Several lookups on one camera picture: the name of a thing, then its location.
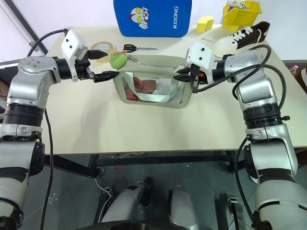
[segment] white table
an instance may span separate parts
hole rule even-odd
[[[154,51],[134,54],[156,54],[185,57],[194,41],[212,46],[202,38],[219,38],[232,32],[214,26],[204,34],[195,27],[181,38],[124,37],[117,27],[73,27],[90,47],[99,41],[111,42],[117,50],[124,44],[156,47]],[[49,51],[49,56],[61,57],[61,35]],[[286,124],[294,147],[307,146],[307,96],[275,52],[268,64],[285,76],[287,97],[281,110],[289,115]],[[99,73],[111,69],[109,64],[91,61],[91,70]],[[278,76],[265,72],[281,97]],[[182,109],[123,103],[117,96],[113,81],[93,83],[91,80],[63,80],[50,88],[48,114],[52,125],[55,154],[90,154],[143,151],[233,150],[245,137],[245,125],[238,102],[232,97],[232,83],[224,82],[202,93],[193,94]],[[43,142],[46,154],[49,141],[43,122]]]

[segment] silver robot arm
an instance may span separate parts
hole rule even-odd
[[[186,57],[187,64],[191,65],[189,76],[194,75],[195,81],[209,85],[263,60],[259,51],[247,50],[217,61],[212,51],[201,43],[194,43]],[[234,75],[228,81],[238,82],[252,70]],[[205,73],[206,80],[198,79],[199,71]],[[251,176],[258,178],[252,227],[257,230],[305,229],[307,191],[294,179],[298,163],[287,126],[283,123],[289,117],[281,117],[272,82],[263,68],[240,83],[236,95],[250,141],[245,146],[246,168]]]
[[[0,229],[17,229],[23,222],[23,207],[29,177],[41,172],[44,149],[41,122],[51,85],[64,79],[107,81],[118,75],[94,74],[88,59],[107,55],[87,50],[87,45],[69,30],[62,44],[64,59],[26,57],[18,64],[0,124]]]

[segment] white shoelace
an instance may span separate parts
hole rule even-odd
[[[234,33],[233,35],[230,35],[230,36],[227,36],[227,37],[231,38],[232,42],[235,42],[235,41],[241,40],[243,37],[246,37],[246,35],[249,35],[252,32],[253,32],[253,29],[250,28],[249,26],[247,26],[247,27],[244,27],[243,29],[239,30],[238,32]]]

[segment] blue box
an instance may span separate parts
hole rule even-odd
[[[182,37],[189,29],[192,0],[114,0],[120,32],[128,37]]]

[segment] green pouch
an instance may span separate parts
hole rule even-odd
[[[117,69],[113,81],[119,98],[128,104],[145,104],[182,108],[190,100],[189,82],[173,77],[183,69],[185,59],[161,55],[132,55],[137,61],[128,60]]]

